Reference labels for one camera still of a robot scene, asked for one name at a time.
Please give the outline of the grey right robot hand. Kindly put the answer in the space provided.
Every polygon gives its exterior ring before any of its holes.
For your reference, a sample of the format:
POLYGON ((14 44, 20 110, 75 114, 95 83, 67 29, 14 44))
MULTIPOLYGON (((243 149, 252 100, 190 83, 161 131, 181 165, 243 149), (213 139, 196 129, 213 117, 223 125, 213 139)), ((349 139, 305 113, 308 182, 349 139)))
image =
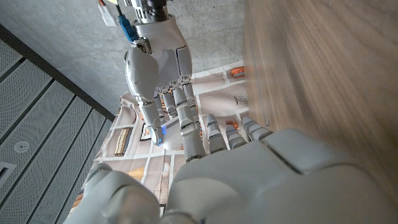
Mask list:
POLYGON ((124 56, 127 84, 136 100, 152 142, 168 138, 163 109, 179 122, 179 137, 186 149, 201 143, 193 87, 189 46, 173 14, 140 18, 133 25, 137 39, 124 56))

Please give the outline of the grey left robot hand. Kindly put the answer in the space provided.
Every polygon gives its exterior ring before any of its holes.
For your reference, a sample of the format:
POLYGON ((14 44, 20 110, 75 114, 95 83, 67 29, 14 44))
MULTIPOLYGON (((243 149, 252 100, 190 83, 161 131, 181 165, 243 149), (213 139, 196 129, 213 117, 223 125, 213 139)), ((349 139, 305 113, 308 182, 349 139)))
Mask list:
POLYGON ((164 209, 125 173, 98 165, 67 223, 396 223, 397 204, 341 151, 295 129, 244 118, 232 149, 195 159, 175 176, 164 209))

